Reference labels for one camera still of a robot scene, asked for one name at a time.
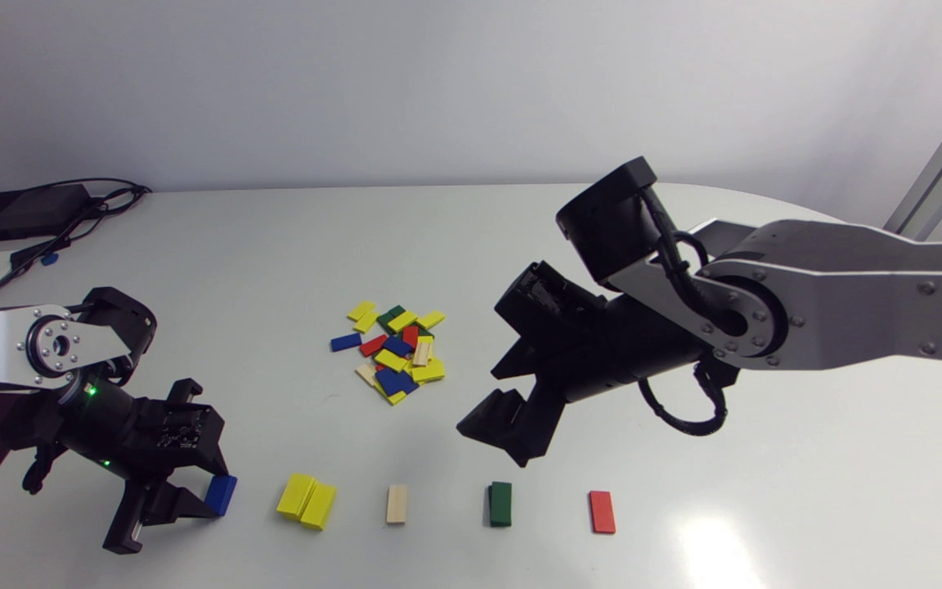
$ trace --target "red block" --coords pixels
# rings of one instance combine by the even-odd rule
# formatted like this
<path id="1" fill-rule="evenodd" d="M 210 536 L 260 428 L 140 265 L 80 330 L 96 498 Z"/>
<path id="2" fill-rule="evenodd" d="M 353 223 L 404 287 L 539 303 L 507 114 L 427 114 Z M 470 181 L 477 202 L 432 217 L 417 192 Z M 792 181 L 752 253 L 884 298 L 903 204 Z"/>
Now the red block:
<path id="1" fill-rule="evenodd" d="M 384 347 L 385 339 L 388 339 L 387 335 L 381 335 L 380 338 L 370 339 L 369 342 L 359 346 L 358 351 L 362 352 L 363 357 L 371 357 L 371 355 L 380 351 L 380 348 Z"/>
<path id="2" fill-rule="evenodd" d="M 594 526 L 594 533 L 617 533 L 609 491 L 592 491 L 588 492 L 587 496 L 591 500 L 591 525 Z"/>
<path id="3" fill-rule="evenodd" d="M 403 342 L 410 344 L 412 349 L 416 350 L 416 336 L 418 335 L 419 327 L 416 327 L 416 325 L 410 325 L 409 327 L 403 329 L 402 340 Z"/>

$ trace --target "white wall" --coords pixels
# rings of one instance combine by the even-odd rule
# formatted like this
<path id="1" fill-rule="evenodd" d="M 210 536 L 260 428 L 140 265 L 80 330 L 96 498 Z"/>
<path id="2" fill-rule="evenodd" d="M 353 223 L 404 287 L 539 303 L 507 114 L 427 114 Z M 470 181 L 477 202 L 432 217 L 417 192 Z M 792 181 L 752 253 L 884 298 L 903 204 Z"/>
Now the white wall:
<path id="1" fill-rule="evenodd" d="M 0 190 L 668 182 L 880 224 L 942 0 L 0 0 Z"/>

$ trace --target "blue block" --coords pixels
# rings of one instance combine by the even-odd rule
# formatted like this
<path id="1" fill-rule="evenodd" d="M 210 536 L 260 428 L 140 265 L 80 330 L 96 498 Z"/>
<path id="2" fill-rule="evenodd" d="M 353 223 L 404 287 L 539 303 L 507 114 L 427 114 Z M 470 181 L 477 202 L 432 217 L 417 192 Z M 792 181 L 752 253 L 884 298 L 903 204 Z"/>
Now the blue block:
<path id="1" fill-rule="evenodd" d="M 380 383 L 380 387 L 384 389 L 385 395 L 392 396 L 402 390 L 402 386 L 405 384 L 402 374 L 406 373 L 395 372 L 390 368 L 377 371 L 377 381 Z"/>
<path id="2" fill-rule="evenodd" d="M 355 348 L 362 345 L 362 336 L 358 333 L 352 333 L 351 335 L 340 336 L 340 338 L 330 339 L 330 347 L 333 348 L 334 352 L 340 350 L 347 350 L 348 348 Z"/>
<path id="3" fill-rule="evenodd" d="M 390 338 L 384 340 L 384 349 L 395 352 L 397 357 L 405 357 L 405 355 L 412 351 L 412 346 L 403 342 L 399 336 L 392 335 Z"/>
<path id="4" fill-rule="evenodd" d="M 399 391 L 409 394 L 419 388 L 419 384 L 416 384 L 412 380 L 412 376 L 404 370 L 403 372 L 395 372 L 390 368 L 379 370 L 377 371 L 377 381 L 383 387 L 384 394 L 388 396 L 392 396 Z"/>
<path id="5" fill-rule="evenodd" d="M 405 394 L 408 395 L 409 393 L 414 392 L 419 388 L 419 384 L 416 384 L 415 381 L 412 380 L 412 375 L 405 370 L 399 373 L 399 378 L 402 383 L 402 391 Z"/>
<path id="6" fill-rule="evenodd" d="M 209 481 L 209 490 L 206 491 L 206 506 L 216 511 L 217 515 L 227 512 L 228 503 L 231 503 L 231 494 L 235 492 L 235 485 L 239 479 L 235 477 L 213 477 Z"/>

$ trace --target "black power adapter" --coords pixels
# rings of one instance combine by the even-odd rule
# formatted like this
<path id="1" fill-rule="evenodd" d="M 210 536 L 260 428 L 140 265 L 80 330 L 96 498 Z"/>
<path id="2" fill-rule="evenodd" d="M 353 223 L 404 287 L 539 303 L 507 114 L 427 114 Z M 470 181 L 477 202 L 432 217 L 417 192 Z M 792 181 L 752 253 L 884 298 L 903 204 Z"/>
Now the black power adapter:
<path id="1" fill-rule="evenodd" d="M 82 184 L 0 191 L 0 241 L 60 235 L 91 200 Z"/>

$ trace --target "green block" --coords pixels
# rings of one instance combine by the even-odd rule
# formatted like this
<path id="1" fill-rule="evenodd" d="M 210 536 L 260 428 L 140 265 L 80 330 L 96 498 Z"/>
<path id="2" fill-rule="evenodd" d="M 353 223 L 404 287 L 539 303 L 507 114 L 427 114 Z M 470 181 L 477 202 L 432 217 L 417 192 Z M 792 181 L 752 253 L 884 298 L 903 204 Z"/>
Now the green block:
<path id="1" fill-rule="evenodd" d="M 493 481 L 493 484 L 489 485 L 489 525 L 511 525 L 511 483 Z"/>
<path id="2" fill-rule="evenodd" d="M 392 310 L 389 310 L 389 312 L 386 312 L 385 314 L 382 314 L 382 316 L 377 317 L 377 323 L 380 324 L 380 327 L 384 328 L 384 331 L 388 332 L 390 335 L 395 335 L 395 331 L 388 327 L 388 323 L 390 323 L 393 318 L 399 317 L 400 314 L 403 314 L 404 312 L 405 309 L 402 308 L 402 305 L 395 305 L 392 307 Z"/>
<path id="3" fill-rule="evenodd" d="M 383 313 L 380 317 L 377 317 L 377 323 L 380 324 L 380 327 L 384 328 L 384 331 L 388 333 L 395 333 L 388 328 L 388 323 L 395 318 L 391 313 Z"/>

